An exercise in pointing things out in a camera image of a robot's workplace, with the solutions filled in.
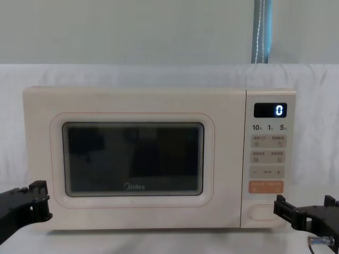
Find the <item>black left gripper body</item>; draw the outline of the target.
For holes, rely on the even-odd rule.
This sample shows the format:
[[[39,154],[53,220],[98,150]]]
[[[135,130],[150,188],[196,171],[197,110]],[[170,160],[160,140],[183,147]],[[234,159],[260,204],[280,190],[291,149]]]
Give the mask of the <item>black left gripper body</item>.
[[[28,188],[1,193],[1,231],[17,231],[33,223],[32,196]]]

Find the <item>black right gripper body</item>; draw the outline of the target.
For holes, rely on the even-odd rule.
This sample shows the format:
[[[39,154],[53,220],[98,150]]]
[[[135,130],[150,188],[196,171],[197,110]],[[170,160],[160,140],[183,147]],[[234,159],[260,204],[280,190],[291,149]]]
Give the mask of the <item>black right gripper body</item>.
[[[338,250],[338,208],[325,206],[307,206],[307,232],[314,234],[307,238],[309,250],[314,245],[328,246]]]

